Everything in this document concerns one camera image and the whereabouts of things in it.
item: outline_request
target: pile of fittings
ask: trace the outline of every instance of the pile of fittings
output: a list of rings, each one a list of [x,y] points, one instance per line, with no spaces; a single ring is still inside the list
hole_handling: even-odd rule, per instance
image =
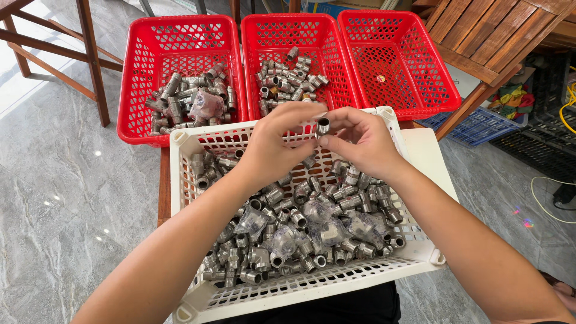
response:
[[[316,137],[328,130],[329,120],[320,118]],[[193,154],[195,192],[202,194],[228,173],[243,153]],[[302,161],[306,169],[315,165],[315,156]],[[224,281],[225,287],[235,287],[238,278],[257,285],[353,259],[386,258],[402,248],[402,237],[389,233],[403,221],[389,186],[343,160],[334,160],[330,173],[338,184],[323,188],[320,178],[311,176],[294,187],[292,199],[283,189],[291,173],[254,193],[206,254],[202,279]]]
[[[298,56],[298,47],[294,46],[288,52],[288,61],[297,57],[295,68],[291,69],[284,63],[271,59],[262,60],[260,71],[256,73],[256,83],[260,88],[258,108],[260,116],[264,117],[287,101],[304,101],[319,103],[314,93],[322,85],[327,85],[329,79],[322,74],[308,74],[312,59]]]
[[[222,62],[196,77],[172,73],[168,83],[152,91],[152,98],[144,103],[153,110],[149,136],[231,123],[238,101],[236,90],[224,83],[226,76]]]

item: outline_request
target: plastic crate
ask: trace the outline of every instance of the plastic crate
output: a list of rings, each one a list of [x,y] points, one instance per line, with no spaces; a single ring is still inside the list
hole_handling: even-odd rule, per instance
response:
[[[520,131],[495,138],[490,144],[550,178],[570,183],[576,180],[576,156],[542,143]]]
[[[255,74],[260,62],[273,59],[294,67],[287,53],[298,46],[299,54],[312,58],[309,74],[322,74],[330,82],[316,91],[328,109],[361,108],[351,77],[354,77],[336,20],[327,14],[251,14],[242,20],[242,51],[250,120],[260,119],[260,100]]]
[[[393,109],[378,107],[365,111],[384,118],[396,148],[409,161],[408,151]],[[170,135],[172,214],[190,204],[196,196],[194,179],[189,172],[188,157],[201,152],[203,148],[213,151],[244,148],[248,145],[255,124],[256,121],[251,121],[229,126],[182,129]],[[315,124],[315,119],[305,121],[302,134],[287,134],[285,140],[296,144],[313,138]],[[337,178],[328,176],[329,166],[334,159],[341,157],[323,149],[318,152],[317,163],[310,170],[306,170],[302,164],[297,165],[292,171],[294,179],[284,187],[286,197],[292,196],[295,184],[312,175],[320,175],[324,187],[336,183]],[[392,257],[354,260],[344,266],[327,266],[312,274],[295,274],[271,279],[259,286],[240,284],[234,288],[218,288],[211,282],[202,280],[204,265],[201,265],[180,305],[173,312],[173,322],[216,321],[367,288],[413,274],[444,268],[446,266],[444,257],[418,227],[402,200],[395,193],[392,199],[404,217],[403,222],[392,231],[392,235],[401,236],[406,241],[405,248],[395,250]]]
[[[566,153],[576,155],[576,134],[560,119],[560,108],[568,101],[566,86],[570,72],[572,52],[547,56],[548,66],[534,72],[534,109],[530,113],[528,127],[522,132]],[[576,129],[576,107],[562,110],[564,119]]]
[[[364,108],[391,106],[398,120],[458,109],[458,90],[416,14],[345,10],[338,23]]]
[[[450,112],[441,112],[420,123],[436,131],[450,116]],[[495,114],[484,107],[478,107],[448,134],[448,138],[467,148],[474,148],[500,135],[522,127],[528,122],[528,115],[523,114],[516,120]]]
[[[166,147],[169,135],[148,136],[151,110],[144,101],[174,72],[197,76],[223,62],[225,84],[237,93],[233,122],[248,119],[236,23],[224,15],[167,16],[135,20],[128,30],[117,132],[128,144]]]

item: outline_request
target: white plastic basket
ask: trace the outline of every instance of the white plastic basket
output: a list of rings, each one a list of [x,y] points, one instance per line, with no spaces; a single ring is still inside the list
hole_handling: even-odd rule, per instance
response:
[[[410,162],[394,110],[384,106],[363,111],[384,119],[396,149]],[[196,197],[188,160],[190,155],[201,153],[204,148],[216,152],[244,148],[248,145],[255,124],[256,121],[251,121],[181,129],[170,135],[172,215],[182,210]],[[298,141],[312,138],[315,124],[315,119],[306,121],[301,135],[288,134],[285,140],[297,145]],[[321,176],[323,187],[326,187],[327,183],[336,183],[336,178],[328,176],[328,172],[332,161],[341,157],[325,149],[316,152],[316,164],[310,170],[306,170],[302,164],[293,169],[293,180],[284,187],[287,197],[292,196],[295,184],[313,175]],[[406,246],[396,249],[392,257],[354,260],[344,266],[327,266],[312,274],[295,274],[272,279],[259,286],[243,284],[234,288],[218,288],[213,282],[202,280],[200,274],[204,266],[201,265],[180,305],[172,314],[173,322],[216,321],[372,287],[413,274],[444,268],[444,257],[422,232],[402,200],[395,193],[392,195],[392,200],[404,217],[403,222],[393,229],[392,235],[403,237],[406,242]]]

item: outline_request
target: wooden table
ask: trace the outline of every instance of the wooden table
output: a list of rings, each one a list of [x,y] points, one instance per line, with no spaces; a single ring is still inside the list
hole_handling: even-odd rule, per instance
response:
[[[399,122],[401,129],[424,128],[420,124],[406,120]],[[170,148],[160,149],[160,187],[158,188],[158,225],[170,219]]]

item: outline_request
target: marble floor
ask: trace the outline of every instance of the marble floor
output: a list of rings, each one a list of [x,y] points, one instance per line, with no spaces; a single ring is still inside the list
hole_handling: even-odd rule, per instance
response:
[[[187,12],[168,0],[150,2],[164,14]],[[123,57],[128,26],[143,13],[120,0],[90,5],[98,44]],[[26,11],[79,29],[71,0],[36,0]],[[24,34],[82,49],[71,37],[14,20]],[[118,139],[120,73],[103,70],[113,122],[102,128],[88,98],[32,63],[34,75],[22,78],[4,42],[0,54],[0,323],[67,323],[155,229],[160,152]],[[86,64],[39,55],[90,87]],[[490,144],[440,146],[462,205],[536,267],[576,285],[576,227],[552,220],[532,198],[530,180],[541,174]],[[548,210],[575,220],[552,207],[556,188],[535,181]],[[448,269],[397,284],[401,323],[488,323]]]

